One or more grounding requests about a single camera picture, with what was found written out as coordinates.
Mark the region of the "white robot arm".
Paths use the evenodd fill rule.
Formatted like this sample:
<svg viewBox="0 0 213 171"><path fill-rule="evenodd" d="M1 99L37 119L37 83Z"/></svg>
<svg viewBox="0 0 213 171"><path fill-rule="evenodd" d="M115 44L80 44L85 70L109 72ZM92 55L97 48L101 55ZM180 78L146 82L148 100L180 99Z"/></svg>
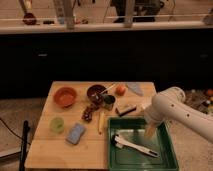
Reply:
<svg viewBox="0 0 213 171"><path fill-rule="evenodd" d="M213 143L213 117L185 105L185 99L185 93L179 87L158 92L144 110L146 122L159 126L169 117Z"/></svg>

